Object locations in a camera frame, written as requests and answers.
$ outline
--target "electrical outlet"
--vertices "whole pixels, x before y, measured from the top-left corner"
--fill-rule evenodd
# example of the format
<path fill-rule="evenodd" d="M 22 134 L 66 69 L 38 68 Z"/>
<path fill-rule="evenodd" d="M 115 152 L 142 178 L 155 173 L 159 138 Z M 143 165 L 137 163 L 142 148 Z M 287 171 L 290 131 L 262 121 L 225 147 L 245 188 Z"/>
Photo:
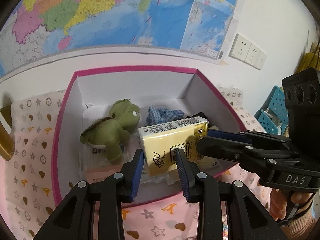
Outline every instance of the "electrical outlet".
<path fill-rule="evenodd" d="M 258 59 L 256 63 L 254 64 L 254 67 L 261 70 L 263 68 L 263 65 L 265 61 L 267 60 L 267 54 L 265 54 L 262 50 L 259 53 Z"/>
<path fill-rule="evenodd" d="M 261 50 L 252 43 L 244 62 L 248 63 L 251 66 L 254 66 L 259 57 L 260 51 Z"/>
<path fill-rule="evenodd" d="M 229 56 L 244 61 L 248 54 L 250 45 L 250 41 L 248 41 L 245 37 L 237 33 Z"/>

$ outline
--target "light switch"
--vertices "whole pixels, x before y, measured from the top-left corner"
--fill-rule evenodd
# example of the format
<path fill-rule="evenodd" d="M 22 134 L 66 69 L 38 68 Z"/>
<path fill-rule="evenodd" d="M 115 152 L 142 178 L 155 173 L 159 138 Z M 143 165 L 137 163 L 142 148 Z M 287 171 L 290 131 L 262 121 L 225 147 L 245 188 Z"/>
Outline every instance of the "light switch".
<path fill-rule="evenodd" d="M 267 60 L 267 54 L 265 54 L 262 50 L 259 53 L 259 56 L 254 64 L 254 67 L 257 69 L 262 69 L 265 61 Z"/>

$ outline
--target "hand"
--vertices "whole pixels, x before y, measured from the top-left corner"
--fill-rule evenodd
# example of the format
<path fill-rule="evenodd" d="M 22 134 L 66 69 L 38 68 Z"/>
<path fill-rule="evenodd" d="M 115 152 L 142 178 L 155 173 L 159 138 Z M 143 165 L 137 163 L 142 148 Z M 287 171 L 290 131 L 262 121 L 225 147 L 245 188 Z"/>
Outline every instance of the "hand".
<path fill-rule="evenodd" d="M 295 204 L 303 204 L 308 201 L 312 193 L 301 193 L 301 192 L 295 192 L 292 197 L 291 201 Z M 287 197 L 284 196 L 282 190 L 278 189 L 272 189 L 270 193 L 270 215 L 274 218 L 275 221 L 278 219 L 284 219 L 286 216 L 286 207 L 287 207 Z M 297 211 L 297 214 L 306 210 L 311 201 L 309 201 L 309 204 L 303 207 L 302 209 L 299 209 Z"/>

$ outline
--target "pink box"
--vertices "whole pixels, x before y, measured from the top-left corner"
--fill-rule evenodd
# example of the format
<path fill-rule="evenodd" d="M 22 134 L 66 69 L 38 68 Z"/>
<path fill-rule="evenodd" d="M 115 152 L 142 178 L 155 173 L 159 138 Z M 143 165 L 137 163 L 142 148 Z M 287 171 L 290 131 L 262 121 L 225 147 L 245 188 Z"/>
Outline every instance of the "pink box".
<path fill-rule="evenodd" d="M 246 130 L 232 107 L 220 92 L 197 69 L 174 66 L 117 66 L 77 71 L 74 73 L 58 115 L 52 147 L 52 189 L 55 204 L 70 191 L 67 182 L 75 185 L 84 179 L 79 141 L 87 117 L 88 106 L 101 109 L 119 99 L 129 98 L 140 107 L 138 127 L 145 124 L 148 107 L 181 109 L 187 115 L 204 112 L 209 121 L 221 130 Z M 225 169 L 234 163 L 226 162 Z M 167 197 L 180 191 L 180 184 L 146 183 L 140 186 L 135 202 L 143 203 Z"/>

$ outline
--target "white wall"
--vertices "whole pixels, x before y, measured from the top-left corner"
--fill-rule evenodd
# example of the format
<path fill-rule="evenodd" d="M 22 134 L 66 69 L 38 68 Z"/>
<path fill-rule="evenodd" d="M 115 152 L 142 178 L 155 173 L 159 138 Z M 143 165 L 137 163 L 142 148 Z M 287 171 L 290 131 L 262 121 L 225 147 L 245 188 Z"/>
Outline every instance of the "white wall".
<path fill-rule="evenodd" d="M 268 55 L 261 71 L 229 57 L 226 58 L 229 65 L 218 66 L 172 56 L 101 53 L 57 61 L 19 73 L 0 83 L 0 96 L 3 98 L 5 94 L 12 101 L 17 101 L 65 89 L 73 72 L 78 69 L 125 64 L 163 64 L 199 68 L 216 86 L 240 88 L 244 91 L 244 107 L 254 114 L 264 103 L 272 87 L 281 86 L 282 78 L 293 74 L 301 54 L 309 50 L 311 42 L 316 39 L 315 22 L 300 0 L 246 0 L 237 32 Z M 68 55 L 71 54 L 79 55 L 81 51 Z"/>
<path fill-rule="evenodd" d="M 281 80 L 294 73 L 301 54 L 309 52 L 316 40 L 315 21 L 301 0 L 246 0 L 237 32 L 265 51 L 267 61 L 259 71 L 229 57 L 230 65 L 219 71 L 229 78 L 214 80 L 242 89 L 244 107 L 255 114 L 272 87 L 282 86 Z"/>

